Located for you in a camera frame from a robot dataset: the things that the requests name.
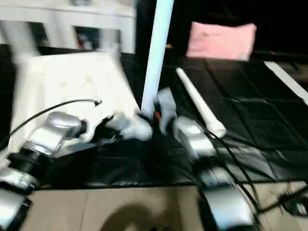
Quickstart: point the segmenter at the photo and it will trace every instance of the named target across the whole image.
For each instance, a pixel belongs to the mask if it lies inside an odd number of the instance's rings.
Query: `black table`
[[[41,51],[47,54],[73,52],[50,48]],[[8,72],[9,68],[3,63],[6,69],[2,68],[1,72]],[[146,64],[129,54],[122,54],[121,63],[136,101],[141,105]],[[160,88],[171,88],[180,114],[201,121],[175,73],[176,67],[185,70],[225,125],[228,133],[224,141],[248,169],[254,182],[308,180],[308,107],[263,62],[166,57]],[[3,101],[12,102],[12,99],[6,96]],[[245,183],[245,177],[232,163],[228,152],[219,143],[214,145],[233,173]],[[58,158],[49,169],[43,188],[192,184],[174,166],[189,173],[185,151],[172,137],[155,132],[148,142],[123,141]]]

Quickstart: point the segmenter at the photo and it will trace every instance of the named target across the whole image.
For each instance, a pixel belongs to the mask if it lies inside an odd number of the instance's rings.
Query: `white pipe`
[[[218,137],[223,137],[227,132],[226,128],[219,120],[217,120],[217,118],[215,117],[211,109],[207,106],[200,93],[197,91],[195,86],[187,77],[186,73],[181,68],[177,68],[176,72],[180,77],[182,83],[184,84],[186,90],[188,91],[188,94],[191,97],[193,103],[198,109],[202,119],[204,120],[206,128]]]
[[[39,56],[27,22],[1,21],[2,33],[8,40],[15,64],[21,64],[28,58]]]
[[[174,0],[157,0],[141,111],[152,117]]]

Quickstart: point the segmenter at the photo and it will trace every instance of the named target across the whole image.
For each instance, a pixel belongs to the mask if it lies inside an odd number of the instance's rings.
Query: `white plastic tube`
[[[227,130],[225,129],[223,124],[219,120],[217,120],[217,118],[215,117],[211,109],[207,106],[200,93],[197,91],[195,86],[187,77],[186,73],[181,68],[177,68],[176,72],[182,83],[184,84],[193,103],[198,109],[202,119],[204,120],[206,128],[218,137],[223,137],[227,133]]]
[[[174,0],[157,0],[141,111],[151,117],[157,96]]]

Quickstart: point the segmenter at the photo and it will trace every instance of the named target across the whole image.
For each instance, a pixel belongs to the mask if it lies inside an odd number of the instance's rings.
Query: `black cable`
[[[232,157],[232,159],[234,160],[234,162],[236,163],[237,167],[239,167],[239,169],[241,170],[241,172],[243,173],[243,175],[245,176],[245,178],[248,181],[248,184],[250,185],[250,187],[253,190],[253,193],[255,195],[255,199],[256,199],[256,210],[258,211],[260,209],[260,201],[259,201],[259,196],[257,194],[257,190],[254,186],[253,181],[251,180],[250,176],[248,175],[248,173],[246,172],[246,170],[243,168],[243,165],[241,164],[241,162],[238,160],[238,158],[236,157],[236,155],[232,152],[232,150],[230,149],[230,147],[225,143],[225,141],[223,141],[221,138],[219,138],[217,135],[215,135],[213,132],[207,130],[206,128],[203,127],[203,129],[205,129],[205,131],[207,131],[210,135],[212,135],[216,140],[218,140],[228,151],[228,153],[230,154],[230,156]]]
[[[58,107],[61,107],[63,105],[66,105],[66,104],[70,104],[70,103],[75,103],[75,102],[91,102],[91,103],[94,103],[95,106],[99,105],[102,101],[101,100],[93,100],[93,99],[81,99],[81,100],[69,100],[69,101],[65,101],[65,102],[62,102],[62,103],[59,103],[55,106],[52,106],[52,107],[49,107],[39,113],[36,113],[35,115],[33,115],[32,117],[30,117],[29,119],[27,119],[26,121],[24,121],[23,123],[21,123],[20,125],[18,125],[10,134],[8,134],[4,139],[3,141],[1,142],[0,144],[0,150],[3,148],[3,145],[10,139],[10,137],[15,133],[17,132],[19,129],[21,129],[24,125],[26,125],[27,123],[29,123],[31,120],[39,117],[40,115],[46,113],[46,112],[49,112],[55,108],[58,108]]]

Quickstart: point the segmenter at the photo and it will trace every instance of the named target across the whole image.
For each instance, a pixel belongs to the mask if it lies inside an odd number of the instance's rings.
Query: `beige floor tile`
[[[177,187],[177,196],[182,231],[204,231],[199,216],[196,187]]]
[[[175,188],[104,189],[89,192],[82,231],[180,231]]]
[[[303,185],[302,182],[291,183],[291,185],[287,183],[257,184],[256,188],[260,203],[262,207],[265,207],[275,202],[286,190],[294,191]],[[263,217],[267,220],[271,231],[301,231],[304,230],[304,227],[308,231],[308,222],[306,220],[293,217],[280,208],[267,212]]]
[[[86,191],[39,191],[21,231],[78,231],[86,205]]]

